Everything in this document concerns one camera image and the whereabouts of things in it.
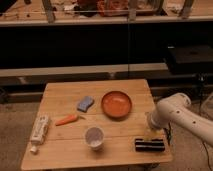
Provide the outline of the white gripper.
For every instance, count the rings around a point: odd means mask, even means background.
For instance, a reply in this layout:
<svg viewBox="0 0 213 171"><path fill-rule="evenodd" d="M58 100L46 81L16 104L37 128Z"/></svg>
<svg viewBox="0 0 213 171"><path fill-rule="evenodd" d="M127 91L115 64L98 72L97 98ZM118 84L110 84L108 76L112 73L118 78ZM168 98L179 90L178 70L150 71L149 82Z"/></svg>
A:
<svg viewBox="0 0 213 171"><path fill-rule="evenodd" d="M155 123L155 121L152 117L152 114L150 112L146 112L145 115L146 115L147 124L148 124L150 130L153 133L157 133L160 130L160 127Z"/></svg>

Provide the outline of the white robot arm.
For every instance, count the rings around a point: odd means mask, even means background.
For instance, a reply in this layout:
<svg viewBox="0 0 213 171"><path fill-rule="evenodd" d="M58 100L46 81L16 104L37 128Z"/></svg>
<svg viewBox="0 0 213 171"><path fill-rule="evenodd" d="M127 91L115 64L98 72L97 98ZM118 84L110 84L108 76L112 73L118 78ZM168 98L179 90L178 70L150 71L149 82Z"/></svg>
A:
<svg viewBox="0 0 213 171"><path fill-rule="evenodd" d="M153 130L160 130L170 122L175 123L213 147L213 121L190 111L190 105L191 100L184 93L163 98L148 114L147 122Z"/></svg>

